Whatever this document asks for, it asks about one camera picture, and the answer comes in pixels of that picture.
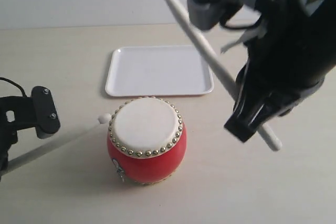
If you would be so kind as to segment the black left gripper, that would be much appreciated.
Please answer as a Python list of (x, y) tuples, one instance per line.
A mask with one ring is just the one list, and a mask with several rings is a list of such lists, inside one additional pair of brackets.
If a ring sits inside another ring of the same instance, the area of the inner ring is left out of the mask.
[(1, 176), (8, 168), (8, 151), (18, 142), (17, 131), (7, 120), (1, 121)]

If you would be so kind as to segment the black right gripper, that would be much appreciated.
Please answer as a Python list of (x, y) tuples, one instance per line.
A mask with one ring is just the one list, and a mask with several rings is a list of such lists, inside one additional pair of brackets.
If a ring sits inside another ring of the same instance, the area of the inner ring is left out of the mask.
[(277, 0), (263, 16), (265, 34), (250, 40), (240, 96), (261, 96), (259, 126), (315, 93), (335, 67), (335, 0)]

